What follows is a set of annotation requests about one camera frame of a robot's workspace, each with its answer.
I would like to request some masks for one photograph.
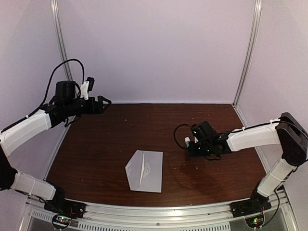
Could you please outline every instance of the metal corner post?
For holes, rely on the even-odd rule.
[[[242,70],[242,74],[241,74],[240,83],[239,83],[239,86],[237,88],[235,99],[234,99],[234,102],[233,102],[234,107],[237,107],[238,102],[240,100],[240,96],[242,94],[244,83],[245,83],[245,80],[246,80],[246,77],[247,77],[247,74],[248,74],[249,65],[251,63],[252,53],[253,53],[253,49],[255,47],[257,34],[258,34],[258,30],[259,30],[259,25],[260,25],[261,10],[262,10],[261,6],[262,6],[262,0],[256,0],[254,16],[253,16],[252,25],[251,25],[250,38],[249,38],[247,53],[246,53],[246,57],[245,57],[245,62],[244,62],[244,66],[243,66],[243,70]]]
[[[61,59],[63,62],[67,60],[68,58],[66,55],[66,50],[65,50],[65,45],[64,45],[64,39],[63,39],[63,34],[62,34],[62,29],[61,29],[60,15],[59,15],[57,0],[51,0],[51,12],[52,12],[53,19],[54,19],[54,26],[55,26],[57,39],[58,39],[60,55],[61,55]],[[68,80],[73,80],[71,70],[70,70],[68,63],[64,64],[64,71],[65,71],[66,78]]]

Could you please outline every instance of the white cable clip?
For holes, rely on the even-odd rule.
[[[29,195],[31,196],[32,195],[32,192],[33,192],[33,190],[34,190],[34,186],[35,186],[35,183],[36,183],[36,180],[35,180],[35,178],[34,177],[32,177],[31,175],[28,175],[28,176],[30,176],[32,179],[33,179],[33,185],[32,185],[32,189],[31,189],[31,191],[29,192]]]
[[[80,91],[81,91],[80,97],[81,97],[81,98],[84,98],[85,100],[88,100],[88,99],[89,99],[89,95],[88,95],[89,84],[90,84],[89,81],[84,81],[84,82],[81,84],[81,88],[80,88]]]

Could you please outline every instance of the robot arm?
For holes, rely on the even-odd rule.
[[[269,144],[282,146],[281,159],[259,182],[251,198],[231,204],[234,217],[261,212],[261,207],[268,203],[268,197],[307,161],[307,132],[289,113],[283,113],[280,118],[265,124],[220,134],[214,131],[208,122],[193,125],[191,130],[195,142],[185,138],[191,157],[207,157],[213,154],[220,157],[222,154]]]
[[[50,103],[42,105],[32,116],[1,131],[0,191],[11,189],[35,195],[49,201],[49,204],[57,210],[65,211],[63,208],[65,196],[62,189],[12,168],[7,157],[20,145],[41,132],[65,121],[68,126],[68,118],[71,116],[103,113],[111,101],[103,96],[98,96],[97,101],[94,97],[89,97],[88,92],[92,90],[93,84],[94,79],[91,77],[82,84],[82,90],[74,81],[58,82],[56,94]],[[77,97],[75,97],[75,86],[79,89]]]

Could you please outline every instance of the black cable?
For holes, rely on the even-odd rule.
[[[80,65],[81,65],[81,68],[82,68],[82,82],[84,82],[84,79],[85,79],[85,68],[82,64],[81,61],[79,61],[78,59],[68,59],[68,60],[65,60],[64,62],[60,63],[59,65],[56,66],[56,68],[52,71],[51,75],[50,75],[50,78],[49,78],[49,81],[48,81],[48,85],[47,85],[47,88],[46,88],[46,91],[45,91],[45,95],[44,95],[44,99],[43,101],[41,102],[41,104],[34,110],[32,111],[30,114],[28,114],[27,116],[25,116],[24,118],[21,118],[20,120],[16,121],[15,123],[12,123],[11,125],[7,126],[6,128],[4,128],[1,132],[4,132],[12,127],[14,127],[16,124],[19,124],[20,122],[24,121],[25,119],[27,119],[28,117],[34,115],[39,109],[41,106],[43,106],[43,104],[45,103],[46,99],[47,99],[47,95],[48,95],[48,91],[49,91],[49,87],[50,87],[50,84],[51,84],[51,80],[53,78],[53,75],[55,73],[55,71],[61,67],[63,64],[65,63],[68,63],[70,61],[76,61],[78,62]]]
[[[187,149],[187,147],[181,146],[180,143],[177,141],[177,138],[176,138],[177,130],[178,130],[180,127],[183,127],[183,126],[187,126],[187,127],[190,127],[190,128],[191,128],[191,126],[189,126],[188,124],[180,124],[180,125],[178,125],[178,126],[174,129],[174,131],[173,131],[173,139],[174,139],[175,143],[178,145],[178,147],[180,147],[180,148],[182,148],[182,149]]]
[[[264,227],[264,226],[266,226],[267,224],[269,224],[269,223],[273,220],[273,218],[276,216],[276,214],[277,214],[277,212],[278,212],[278,210],[279,210],[279,206],[280,206],[280,199],[279,199],[279,196],[278,196],[278,194],[277,194],[276,190],[274,191],[274,193],[276,194],[277,199],[278,199],[277,209],[276,209],[276,211],[275,211],[274,215],[273,215],[273,216],[272,216],[272,217],[268,220],[268,222],[266,222],[265,224],[263,224],[263,225],[262,225],[262,227]]]
[[[79,115],[79,116],[76,116],[77,117],[77,119],[74,119],[73,121],[71,121],[71,122],[68,122],[68,118],[66,119],[66,124],[64,125],[64,127],[68,127],[68,126],[70,126],[72,123],[75,123],[76,121],[78,121],[78,120],[80,120],[81,119],[81,117],[82,117],[82,115]]]
[[[257,127],[260,127],[260,126],[269,125],[271,123],[275,124],[275,123],[280,123],[280,122],[281,121],[272,121],[272,122],[268,122],[268,123],[257,124],[257,125],[253,125],[253,126],[250,126],[250,127],[244,128],[244,129],[236,130],[236,131],[225,131],[225,132],[219,133],[219,135],[223,135],[223,134],[226,134],[226,133],[237,133],[237,132],[249,130],[249,129],[252,129],[252,128],[257,128]]]
[[[75,86],[77,87],[78,89],[78,93],[77,93],[77,97],[76,99],[80,99],[80,96],[81,96],[81,89],[80,89],[80,86],[75,82]]]
[[[63,213],[63,211],[61,211],[61,210],[55,208],[54,206],[52,206],[48,201],[44,200],[43,198],[41,198],[41,197],[39,197],[39,196],[35,196],[35,197],[38,198],[39,202],[41,202],[41,203],[43,203],[43,204],[49,205],[51,208],[53,208],[53,209],[54,209],[55,211],[57,211],[58,213],[61,213],[61,214]]]

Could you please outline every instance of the metal rail vent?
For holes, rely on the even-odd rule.
[[[101,225],[95,225],[95,224],[87,224],[86,222],[79,222],[78,225],[78,229],[79,230],[83,230],[83,231],[142,231],[144,229],[115,229],[115,228],[108,228],[105,226],[101,226]],[[221,224],[216,224],[216,225],[207,225],[207,226],[203,226],[197,229],[185,229],[185,230],[181,230],[181,229],[176,229],[176,230],[171,230],[170,231],[231,231],[230,229],[230,224],[228,222],[224,222]]]
[[[45,213],[43,211],[39,210],[33,210],[32,216],[35,218],[38,218],[40,220],[44,220],[47,222],[51,222],[52,214]],[[107,227],[105,225],[100,224],[93,224],[92,222],[89,223],[86,220],[78,220],[78,224],[75,224],[75,226],[72,224],[69,226],[72,229],[76,229],[79,231],[147,231],[148,229],[117,229],[114,227]],[[229,222],[223,222],[220,224],[214,224],[214,225],[205,225],[201,227],[197,227],[194,229],[163,229],[163,228],[154,228],[153,231],[231,231]]]
[[[40,211],[35,211],[35,210],[33,211],[32,216],[35,217],[35,218],[45,220],[45,221],[50,221],[50,222],[51,222],[51,219],[52,219],[51,215],[49,215],[47,213],[40,212]]]

